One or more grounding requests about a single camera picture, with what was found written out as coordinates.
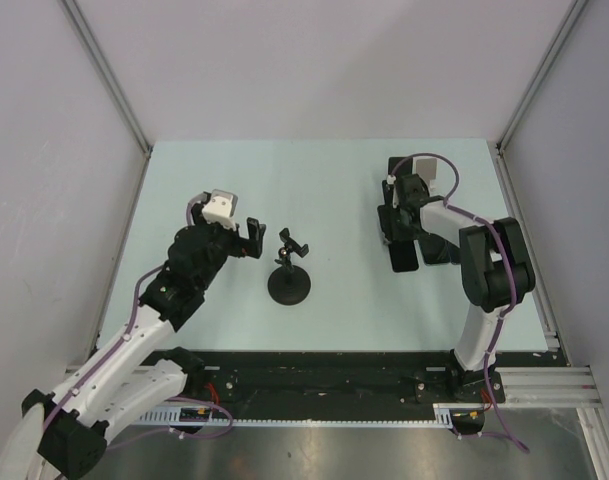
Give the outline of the black smartphone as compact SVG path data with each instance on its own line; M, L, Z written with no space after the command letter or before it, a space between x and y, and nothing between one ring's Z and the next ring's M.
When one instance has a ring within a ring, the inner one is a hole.
M395 273L415 272L419 269L414 241L392 242L388 248L392 270Z

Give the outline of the teal-edged smartphone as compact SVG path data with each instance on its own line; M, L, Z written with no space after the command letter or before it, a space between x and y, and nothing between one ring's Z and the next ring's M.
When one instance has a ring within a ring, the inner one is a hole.
M443 265L451 262L449 243L436 235L424 235L418 239L425 265Z

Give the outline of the white phone stand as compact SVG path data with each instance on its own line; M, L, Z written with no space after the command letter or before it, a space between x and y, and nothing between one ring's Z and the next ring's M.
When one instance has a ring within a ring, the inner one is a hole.
M438 159L435 157L419 157L414 160L414 173L426 184L430 193L435 192Z

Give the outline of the black pole phone stand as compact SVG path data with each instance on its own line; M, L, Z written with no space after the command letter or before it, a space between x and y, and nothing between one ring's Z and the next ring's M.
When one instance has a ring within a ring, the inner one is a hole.
M312 282L306 270L293 264L291 256L296 254L300 258L304 258L309 253L309 245L301 245L295 241L288 228L283 228L279 232L279 238L282 246L275 259L278 267L269 276L268 293L278 304L294 306L306 299Z

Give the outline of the black folding phone stand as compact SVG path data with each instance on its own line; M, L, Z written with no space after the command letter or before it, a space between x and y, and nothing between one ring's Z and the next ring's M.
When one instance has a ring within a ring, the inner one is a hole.
M398 178L400 175L411 174L412 172L412 160L406 160L404 157L390 157L388 159L387 174L382 181L382 193L386 205L392 205L394 208L399 205L399 199L394 185L395 181L390 178Z

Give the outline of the blue-edged smartphone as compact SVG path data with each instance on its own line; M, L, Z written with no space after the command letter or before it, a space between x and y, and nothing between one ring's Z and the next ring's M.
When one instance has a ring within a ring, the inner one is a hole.
M447 243L447 252L448 252L448 257L449 257L449 261L451 264L459 265L461 263L460 249L457 246L448 242Z

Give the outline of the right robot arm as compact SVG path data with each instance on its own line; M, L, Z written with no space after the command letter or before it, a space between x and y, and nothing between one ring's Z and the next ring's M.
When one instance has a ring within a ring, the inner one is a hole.
M380 228L396 273L419 262L443 264L454 254L469 308L464 328L437 385L455 401L476 401L492 390L497 344L508 315L535 288L535 273L519 222L489 221L432 196L417 174L387 175Z

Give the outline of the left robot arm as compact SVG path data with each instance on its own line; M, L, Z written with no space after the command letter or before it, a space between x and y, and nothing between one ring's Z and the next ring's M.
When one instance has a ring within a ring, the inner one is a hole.
M140 415L180 396L191 400L205 387L201 359L178 347L139 384L124 383L164 340L177 333L204 303L205 293L229 258L258 259L264 224L248 218L242 237L228 217L196 213L180 229L164 263L136 283L127 322L107 345L50 392L33 390L22 403L43 410L34 449L67 479L88 474L109 444Z

